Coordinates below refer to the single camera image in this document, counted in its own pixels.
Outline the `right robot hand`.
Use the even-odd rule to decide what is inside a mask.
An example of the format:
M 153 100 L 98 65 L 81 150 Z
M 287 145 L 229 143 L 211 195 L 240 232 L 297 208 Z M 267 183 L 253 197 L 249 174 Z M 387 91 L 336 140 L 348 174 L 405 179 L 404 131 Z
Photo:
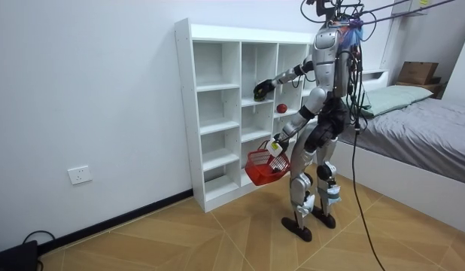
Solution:
M 267 79 L 260 82 L 253 90 L 254 100 L 257 102 L 263 101 L 267 95 L 275 90 L 275 82 L 272 79 Z

